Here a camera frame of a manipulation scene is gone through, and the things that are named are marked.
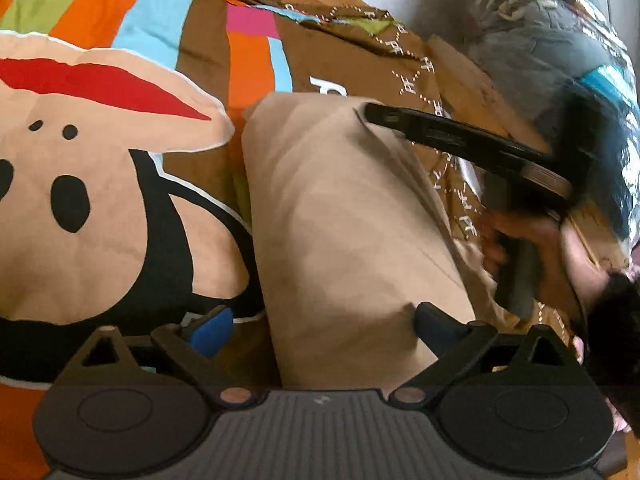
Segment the person's right hand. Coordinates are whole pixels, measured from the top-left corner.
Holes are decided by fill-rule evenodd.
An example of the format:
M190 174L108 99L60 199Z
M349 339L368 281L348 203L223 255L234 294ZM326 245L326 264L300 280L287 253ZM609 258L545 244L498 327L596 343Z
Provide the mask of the person's right hand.
M577 231L567 222L527 217L504 211L485 211L478 222L483 266L494 278L509 257L499 236L533 243L541 262L536 299L577 324L602 296L610 276L589 258Z

